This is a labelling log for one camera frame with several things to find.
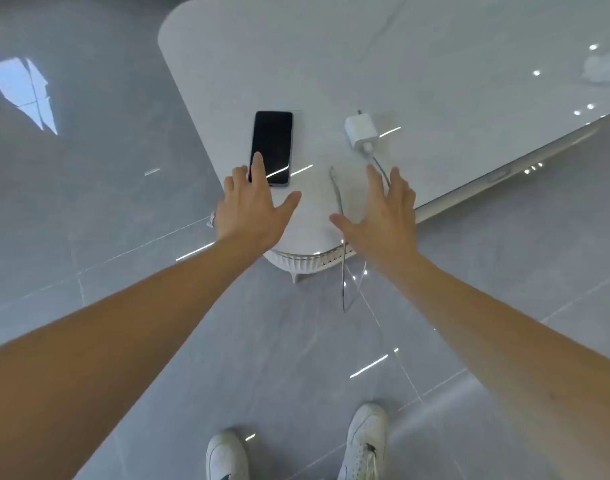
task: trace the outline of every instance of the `black smartphone screen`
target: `black smartphone screen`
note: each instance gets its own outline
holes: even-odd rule
[[[290,181],[292,127],[294,115],[286,111],[259,111],[254,120],[251,159],[260,152],[270,185],[287,185]]]

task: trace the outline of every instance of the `gray tile floor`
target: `gray tile floor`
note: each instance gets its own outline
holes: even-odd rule
[[[0,344],[213,241],[221,186],[156,45],[181,1],[0,0]],[[610,356],[610,130],[418,233],[447,271]],[[225,427],[256,434],[253,478],[332,478],[367,400],[391,416],[389,477],[556,478],[367,270],[343,315],[339,269],[293,285],[257,262],[78,478],[202,478]]]

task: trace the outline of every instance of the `white table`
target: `white table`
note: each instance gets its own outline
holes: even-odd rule
[[[330,165],[346,215],[362,215],[366,161],[343,129],[358,109],[380,132],[401,127],[376,154],[401,168],[417,207],[439,203],[426,215],[610,113],[610,84],[581,78],[589,55],[610,51],[610,0],[191,0],[158,43],[221,181],[248,163],[255,112],[295,113],[292,171],[312,167],[272,190],[275,203],[303,199],[266,255],[293,273],[339,256]]]

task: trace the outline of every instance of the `foot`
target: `foot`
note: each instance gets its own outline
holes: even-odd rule
[[[231,431],[221,431],[210,440],[205,455],[207,480],[249,480],[243,444]]]
[[[373,403],[362,405],[349,425],[338,480],[383,478],[387,435],[388,419],[383,408]]]

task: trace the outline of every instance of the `white object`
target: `white object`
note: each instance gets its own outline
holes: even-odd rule
[[[588,57],[583,68],[583,78],[590,82],[610,83],[610,53]]]
[[[363,143],[376,141],[379,132],[369,114],[355,114],[345,120],[345,133],[353,149],[357,149]]]
[[[207,445],[205,454],[207,480],[249,480],[249,464],[243,444],[231,431],[221,431]]]
[[[388,430],[383,408],[372,403],[362,405],[349,425],[338,480],[384,478]]]
[[[375,153],[409,180],[419,220],[553,150],[518,158],[579,128],[597,130],[570,116],[589,103],[609,114],[610,86],[597,91],[573,74],[577,40],[610,31],[610,0],[592,0],[591,9],[568,0],[562,11],[556,0],[539,0],[539,9],[534,0],[495,3],[515,9],[491,15],[467,0],[190,0],[173,10],[158,44],[221,182],[249,163],[257,111],[294,112],[292,169],[312,166],[272,188],[276,204],[303,192],[265,255],[272,263],[312,273],[339,262],[327,170],[338,172],[347,217],[360,220],[365,159],[344,131],[358,109],[381,134],[402,127],[376,141]],[[525,32],[534,24],[538,31]],[[534,67],[547,77],[525,77]]]

